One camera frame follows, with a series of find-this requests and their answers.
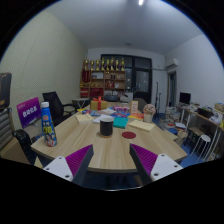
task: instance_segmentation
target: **wooden table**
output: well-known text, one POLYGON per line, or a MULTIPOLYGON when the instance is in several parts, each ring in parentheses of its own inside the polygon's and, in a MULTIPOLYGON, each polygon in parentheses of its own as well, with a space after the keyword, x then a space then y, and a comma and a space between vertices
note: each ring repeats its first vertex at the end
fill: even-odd
MULTIPOLYGON (((108 102, 108 107, 114 105, 122 106, 127 104, 108 102)), ((144 147, 155 154, 165 153, 176 162, 180 162, 187 157, 185 151, 156 125, 150 133, 129 125, 125 129, 113 128, 111 138, 102 138, 99 135, 99 124, 78 124, 76 117, 73 115, 59 124, 55 131, 58 140, 56 146, 47 147, 44 137, 42 137, 32 144, 31 148, 36 153, 53 160, 57 156, 66 157, 87 145, 93 144, 94 155, 88 166, 90 171, 109 173, 137 172, 129 154, 130 143, 144 147), (124 131, 134 132, 136 138, 123 138, 122 133, 124 131)))

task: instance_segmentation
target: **ceiling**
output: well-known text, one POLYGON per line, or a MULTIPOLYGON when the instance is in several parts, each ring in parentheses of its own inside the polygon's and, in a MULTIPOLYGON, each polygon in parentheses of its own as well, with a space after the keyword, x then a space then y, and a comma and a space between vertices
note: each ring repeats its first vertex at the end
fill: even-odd
POLYGON ((86 48, 134 48, 166 55, 203 34, 187 16, 160 0, 61 0, 46 11, 86 48))

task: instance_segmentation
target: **sign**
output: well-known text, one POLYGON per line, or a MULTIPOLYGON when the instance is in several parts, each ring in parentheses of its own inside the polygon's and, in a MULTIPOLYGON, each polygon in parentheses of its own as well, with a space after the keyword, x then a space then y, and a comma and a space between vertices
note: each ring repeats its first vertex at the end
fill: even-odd
POLYGON ((41 117, 38 97, 27 100, 17 105, 19 119, 23 128, 41 117))

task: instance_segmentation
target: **chair leg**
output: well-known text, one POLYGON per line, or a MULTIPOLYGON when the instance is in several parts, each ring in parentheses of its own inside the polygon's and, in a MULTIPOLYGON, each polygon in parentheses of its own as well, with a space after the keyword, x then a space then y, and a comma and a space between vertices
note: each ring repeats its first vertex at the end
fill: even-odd
MULTIPOLYGON (((208 143, 208 148, 206 149, 206 151, 209 149, 210 144, 211 144, 211 142, 208 143)), ((206 153, 205 153, 204 156, 203 156, 203 161, 204 161, 204 159, 205 159, 205 156, 206 156, 206 153)))
POLYGON ((201 139, 201 137, 198 139, 197 144, 196 144, 196 146, 194 147, 194 150, 193 150, 193 152, 191 153, 191 155, 190 155, 190 156, 192 156, 192 154, 194 153, 195 149, 197 148, 197 146, 198 146, 198 143, 199 143, 200 139, 201 139))
POLYGON ((198 161, 199 161, 201 155, 203 154, 203 152, 204 152, 204 150, 205 150, 205 148, 206 148, 206 145, 207 145, 207 142, 205 143, 205 147, 203 148, 202 153, 201 153, 200 156, 198 157, 198 160, 196 161, 196 163, 198 163, 198 161))

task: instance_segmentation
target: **paper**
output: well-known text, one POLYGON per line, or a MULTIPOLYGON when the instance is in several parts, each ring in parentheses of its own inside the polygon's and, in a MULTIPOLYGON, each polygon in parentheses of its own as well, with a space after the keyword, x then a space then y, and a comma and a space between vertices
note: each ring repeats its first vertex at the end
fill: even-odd
POLYGON ((138 128, 143 131, 147 131, 147 132, 150 132, 152 130, 152 128, 155 126, 154 124, 146 123, 146 122, 142 122, 142 121, 138 121, 138 120, 134 120, 134 121, 130 122, 128 125, 130 125, 131 127, 134 127, 134 128, 138 128))
POLYGON ((107 109, 104 109, 104 110, 101 110, 101 111, 103 111, 105 113, 108 113, 108 114, 112 114, 112 113, 115 113, 116 112, 114 110, 111 110, 110 108, 107 108, 107 109))
POLYGON ((113 118, 114 119, 114 117, 111 117, 109 115, 102 114, 98 118, 94 119, 93 122, 94 123, 100 123, 101 119, 103 119, 103 118, 113 118))
POLYGON ((176 125, 176 127, 178 127, 178 128, 186 128, 186 126, 185 126, 185 124, 183 124, 183 123, 175 123, 175 125, 176 125))
POLYGON ((84 115, 78 114, 78 115, 75 115, 75 116, 76 116, 79 123, 90 122, 90 121, 93 120, 93 117, 89 114, 84 114, 84 115))

